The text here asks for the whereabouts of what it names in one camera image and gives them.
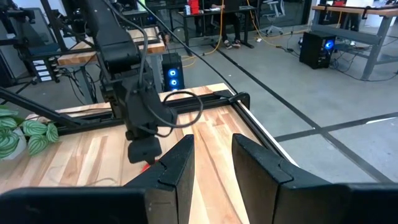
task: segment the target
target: blue led light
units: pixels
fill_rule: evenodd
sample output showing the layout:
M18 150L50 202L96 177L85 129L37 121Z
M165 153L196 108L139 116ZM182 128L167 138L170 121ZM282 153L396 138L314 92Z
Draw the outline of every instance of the blue led light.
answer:
M176 85L178 85L178 81L176 80L176 79L171 79L170 80L170 86L176 86Z
M325 49L330 50L335 46L335 43L332 40L328 40L325 44Z
M170 69L170 70L169 70L169 77L170 77L170 78L175 77L175 76L177 76L177 75L178 75L177 69Z

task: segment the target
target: sneaker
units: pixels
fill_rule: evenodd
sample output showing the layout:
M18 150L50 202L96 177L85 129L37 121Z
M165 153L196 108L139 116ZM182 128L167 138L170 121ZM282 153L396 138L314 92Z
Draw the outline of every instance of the sneaker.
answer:
M224 41L224 46L225 46L226 49L231 49L232 48L232 45L231 45L231 43L228 40Z
M241 48L241 41L240 40L235 40L234 42L232 42L232 46L234 48Z

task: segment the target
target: potted plant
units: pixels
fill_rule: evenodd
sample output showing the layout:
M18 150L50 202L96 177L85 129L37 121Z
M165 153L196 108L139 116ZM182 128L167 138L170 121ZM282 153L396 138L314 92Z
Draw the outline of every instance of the potted plant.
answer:
M17 111L0 108L0 159L14 159L25 149L33 156L58 141L58 130L53 123L46 125L17 115Z

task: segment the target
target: concrete floor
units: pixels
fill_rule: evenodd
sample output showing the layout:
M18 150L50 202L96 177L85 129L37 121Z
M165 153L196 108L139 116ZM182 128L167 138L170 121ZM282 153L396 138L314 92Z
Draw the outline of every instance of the concrete floor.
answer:
M389 35L398 37L398 26L394 26ZM289 47L299 52L297 42L302 35L272 39L269 40L270 44L256 42L255 36L257 35L249 36L254 49L220 48L223 54L214 52L204 59L219 70L235 89L250 94L252 113L274 137L282 139L281 136L314 131L315 128L312 134L304 134L302 138L281 140L282 147L298 165L330 182L398 181L398 165L395 162L398 160L396 119L354 125L331 133L317 132L334 124L398 112L398 77L386 82L361 82L330 68L312 70L300 63L294 55L270 45L280 44L286 47L289 43ZM396 39L388 37L386 43ZM209 40L198 39L192 41L191 46L196 46L192 49L201 54L213 50L209 43ZM171 52L186 55L178 44L170 44L169 48ZM397 49L398 41L384 47L383 52L396 54ZM353 55L346 54L342 58L349 61ZM340 69L344 70L349 66L347 61L340 60ZM347 73L359 78L365 62L365 59L355 58ZM389 78L397 70L398 63L378 66L371 79ZM88 71L94 80L98 78L98 68L90 65ZM250 78L248 73L262 85ZM194 65L184 68L184 79L187 88L223 82L198 59ZM28 86L20 95L51 109L79 106L67 78L61 80L58 84L48 82ZM18 109L10 103L6 105ZM21 116L29 113L23 109L20 111Z

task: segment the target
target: wood grain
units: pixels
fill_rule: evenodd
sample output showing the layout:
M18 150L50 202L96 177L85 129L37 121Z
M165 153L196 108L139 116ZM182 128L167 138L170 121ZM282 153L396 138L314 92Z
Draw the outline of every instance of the wood grain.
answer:
M153 39L153 37L155 37L158 33L159 33L159 29L158 27L155 28L145 28L144 29L145 32L147 33L149 40ZM128 31L132 40L134 42L140 42L143 41L142 38L142 34L141 32L139 32L139 30L129 30ZM91 37L87 37L86 38L87 41L89 42L93 42L93 39ZM89 45L87 45L84 42L80 42L79 44L77 44L76 46L74 46L72 48L72 50L78 50L78 49L87 49L90 48ZM139 46L139 49L142 50L144 48L143 45ZM155 54L155 53L162 53L165 51L165 44L163 43L162 38L160 38L160 43L157 44L149 44L148 45L148 53L149 54ZM87 53L80 53L80 54L70 54L70 55L64 55L61 56L58 59L58 64L61 66L65 66L65 65L80 65L80 64L84 64L87 62L96 62L98 59L96 57L96 52L87 52Z
M325 10L325 6L312 6L313 10ZM327 7L328 11L333 11L333 12L348 12L348 13L357 13L362 15L364 12L364 9L353 9L353 8L348 8L348 7L333 7L333 6L328 6ZM372 10L369 9L366 11L367 14L372 14L372 15L379 15L379 16L398 16L398 9L382 9L382 10Z
M197 95L228 89L224 84L202 86L188 91ZM188 97L175 95L172 99ZM65 111L109 108L107 103L81 106ZM195 118L197 112L181 114L179 123ZM168 128L160 128L167 133ZM130 164L127 158L125 126L104 128L62 136L37 156L24 154L0 162L0 192L26 186L124 185L140 174L146 164ZM230 106L205 110L193 126L175 129L160 138L166 153L186 134L195 135L195 181L190 223L249 223L234 174L231 155L233 133L257 141L237 112Z

